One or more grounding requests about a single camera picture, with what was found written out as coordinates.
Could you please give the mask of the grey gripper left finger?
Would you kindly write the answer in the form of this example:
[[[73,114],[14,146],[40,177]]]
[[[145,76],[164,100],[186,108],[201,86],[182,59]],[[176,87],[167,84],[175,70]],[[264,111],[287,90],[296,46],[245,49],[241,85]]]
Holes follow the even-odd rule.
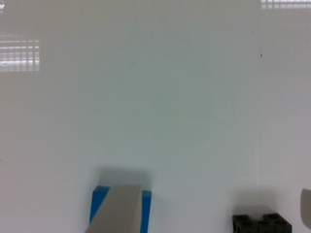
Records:
[[[86,233],[140,233],[142,187],[113,185],[86,229]]]

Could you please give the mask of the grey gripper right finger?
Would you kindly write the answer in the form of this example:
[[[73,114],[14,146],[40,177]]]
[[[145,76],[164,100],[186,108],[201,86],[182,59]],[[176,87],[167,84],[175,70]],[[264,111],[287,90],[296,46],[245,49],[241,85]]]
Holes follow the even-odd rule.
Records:
[[[300,216],[303,224],[311,229],[311,190],[303,188],[300,194]]]

